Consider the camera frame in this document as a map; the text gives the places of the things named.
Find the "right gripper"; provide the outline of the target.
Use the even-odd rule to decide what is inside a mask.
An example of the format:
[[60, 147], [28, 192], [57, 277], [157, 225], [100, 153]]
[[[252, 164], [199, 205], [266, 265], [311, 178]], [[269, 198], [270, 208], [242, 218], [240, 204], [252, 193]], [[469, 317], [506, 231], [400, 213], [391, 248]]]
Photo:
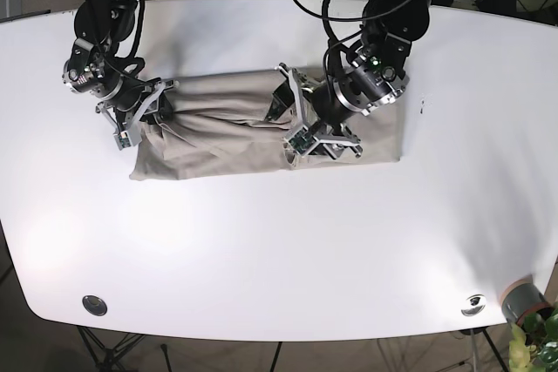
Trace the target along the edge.
[[168, 79], [152, 82], [138, 79], [145, 60], [136, 57], [140, 41], [134, 40], [130, 54], [115, 57], [115, 49], [103, 56], [99, 48], [84, 39], [72, 46], [65, 62], [63, 81], [75, 93], [91, 93], [106, 104], [97, 104], [96, 113], [103, 115], [114, 129], [113, 137], [120, 150], [137, 146], [142, 140], [139, 122], [156, 125], [174, 115], [167, 94], [179, 81]]

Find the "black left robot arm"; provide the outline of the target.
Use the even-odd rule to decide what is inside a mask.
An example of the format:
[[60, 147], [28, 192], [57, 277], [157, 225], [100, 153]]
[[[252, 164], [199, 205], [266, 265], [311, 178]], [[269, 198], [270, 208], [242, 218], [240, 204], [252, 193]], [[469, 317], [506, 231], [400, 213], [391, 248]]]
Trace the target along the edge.
[[283, 138], [288, 155], [338, 160], [351, 151], [362, 156], [362, 140], [348, 122], [403, 96], [409, 83], [405, 61], [428, 29], [431, 1], [322, 0], [318, 12], [297, 4], [321, 20], [328, 46], [322, 80], [286, 64], [276, 68], [285, 81], [274, 91], [266, 118], [294, 113]]

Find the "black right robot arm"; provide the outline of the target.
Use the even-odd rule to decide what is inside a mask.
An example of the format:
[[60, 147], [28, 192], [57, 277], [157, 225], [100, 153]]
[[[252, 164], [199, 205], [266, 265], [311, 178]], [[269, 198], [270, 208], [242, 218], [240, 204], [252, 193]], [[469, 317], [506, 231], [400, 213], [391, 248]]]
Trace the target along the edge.
[[62, 74], [72, 92], [98, 99], [95, 111], [111, 124], [119, 149], [138, 145], [143, 125], [174, 115], [167, 93], [178, 81], [139, 77], [146, 65], [138, 55], [145, 11], [146, 0], [84, 0]]

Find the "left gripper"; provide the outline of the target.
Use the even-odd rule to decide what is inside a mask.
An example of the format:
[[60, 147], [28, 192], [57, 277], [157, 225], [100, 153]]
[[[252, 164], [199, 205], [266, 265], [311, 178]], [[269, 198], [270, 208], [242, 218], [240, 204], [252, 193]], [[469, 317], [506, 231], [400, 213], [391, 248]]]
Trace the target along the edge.
[[[409, 83], [404, 69], [408, 56], [407, 45], [332, 45], [325, 59], [326, 79], [318, 88], [312, 76], [280, 63], [276, 71], [284, 81], [274, 90], [264, 120], [276, 122], [287, 113], [292, 117], [295, 128], [284, 142], [299, 157], [338, 160], [350, 150], [359, 159], [361, 139], [343, 123], [402, 97]], [[322, 124], [316, 124], [316, 117]]]

